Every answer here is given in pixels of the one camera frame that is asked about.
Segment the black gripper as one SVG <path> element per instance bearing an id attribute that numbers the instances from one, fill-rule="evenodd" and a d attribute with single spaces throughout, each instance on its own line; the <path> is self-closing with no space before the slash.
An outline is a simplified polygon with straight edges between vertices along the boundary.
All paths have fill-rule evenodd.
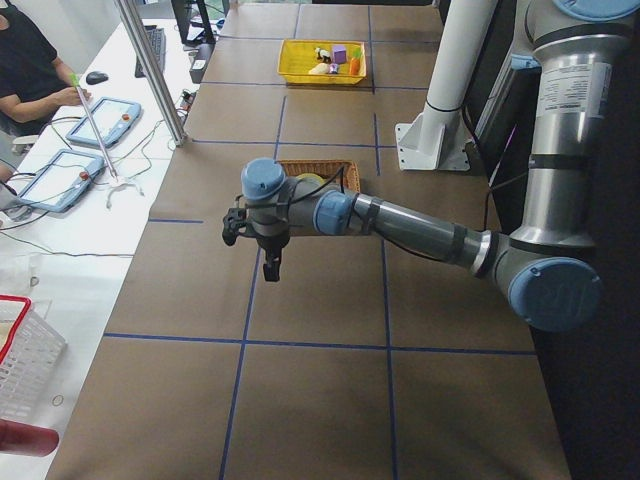
<path id="1" fill-rule="evenodd" d="M 266 282 L 280 281 L 280 257 L 289 240 L 290 234 L 288 230 L 273 235 L 256 235 L 256 241 L 266 256 L 263 264 L 263 276 Z"/>

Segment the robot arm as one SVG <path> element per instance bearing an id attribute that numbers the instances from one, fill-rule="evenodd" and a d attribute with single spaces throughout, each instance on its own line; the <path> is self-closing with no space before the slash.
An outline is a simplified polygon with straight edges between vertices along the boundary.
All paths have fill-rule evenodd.
<path id="1" fill-rule="evenodd" d="M 521 1 L 511 67 L 537 74 L 522 219 L 508 233 L 476 231 L 382 199 L 292 177 L 269 158 L 249 162 L 223 238 L 253 238 L 264 277 L 277 281 L 295 230 L 376 234 L 397 247 L 488 278 L 530 326 L 564 331 L 590 320 L 602 281 L 588 258 L 588 168 L 605 116 L 612 66 L 630 44 L 635 1 Z"/>

